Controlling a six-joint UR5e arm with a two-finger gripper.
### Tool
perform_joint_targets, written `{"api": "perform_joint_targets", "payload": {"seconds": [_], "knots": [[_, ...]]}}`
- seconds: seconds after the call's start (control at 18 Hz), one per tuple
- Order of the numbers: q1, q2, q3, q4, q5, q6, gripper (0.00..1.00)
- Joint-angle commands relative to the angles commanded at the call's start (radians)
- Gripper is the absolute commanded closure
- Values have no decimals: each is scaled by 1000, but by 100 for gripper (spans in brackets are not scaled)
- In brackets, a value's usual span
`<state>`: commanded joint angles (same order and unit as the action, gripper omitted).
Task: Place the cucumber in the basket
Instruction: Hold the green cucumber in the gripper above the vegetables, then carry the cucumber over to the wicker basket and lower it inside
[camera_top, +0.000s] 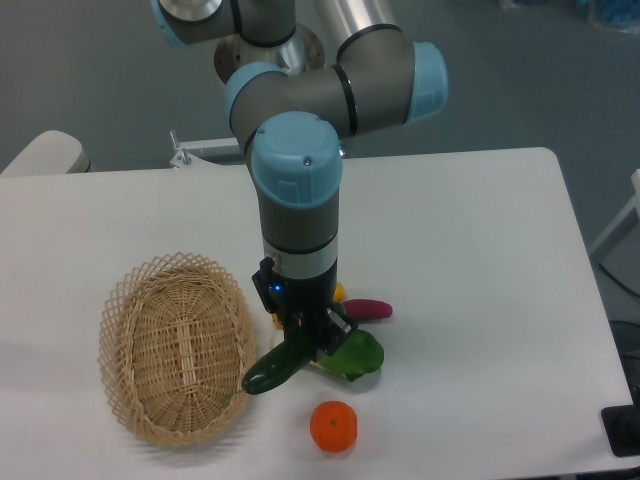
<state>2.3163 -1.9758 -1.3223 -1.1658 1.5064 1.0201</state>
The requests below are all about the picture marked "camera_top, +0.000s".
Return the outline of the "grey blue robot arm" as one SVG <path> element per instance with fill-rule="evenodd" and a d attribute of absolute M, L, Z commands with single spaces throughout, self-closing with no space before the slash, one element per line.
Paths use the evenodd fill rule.
<path fill-rule="evenodd" d="M 331 308 L 337 281 L 345 138 L 441 111 L 448 75 L 439 50 L 409 41 L 388 1 L 319 1 L 336 45 L 311 68 L 291 1 L 155 1 L 167 40 L 234 36 L 239 65 L 225 86 L 229 127 L 254 183 L 265 257 L 253 277 L 265 309 L 310 357 L 334 353 L 353 324 Z"/>

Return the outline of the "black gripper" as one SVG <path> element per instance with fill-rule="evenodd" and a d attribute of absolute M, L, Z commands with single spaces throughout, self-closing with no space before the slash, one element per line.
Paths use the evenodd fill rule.
<path fill-rule="evenodd" d="M 314 360 L 333 356 L 357 330 L 354 321 L 333 309 L 337 262 L 319 276 L 293 279 L 278 274 L 274 260 L 265 257 L 252 281 L 265 310 L 283 326 L 285 341 L 312 338 Z"/>

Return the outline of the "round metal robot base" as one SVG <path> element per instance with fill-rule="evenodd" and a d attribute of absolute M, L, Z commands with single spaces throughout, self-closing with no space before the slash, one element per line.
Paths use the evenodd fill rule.
<path fill-rule="evenodd" d="M 223 85 L 241 66 L 252 62 L 271 63 L 289 75 L 298 75 L 323 68 L 326 57 L 319 37 L 302 24 L 297 24 L 295 33 L 278 46 L 258 47 L 236 34 L 222 38 L 214 52 L 215 71 Z"/>

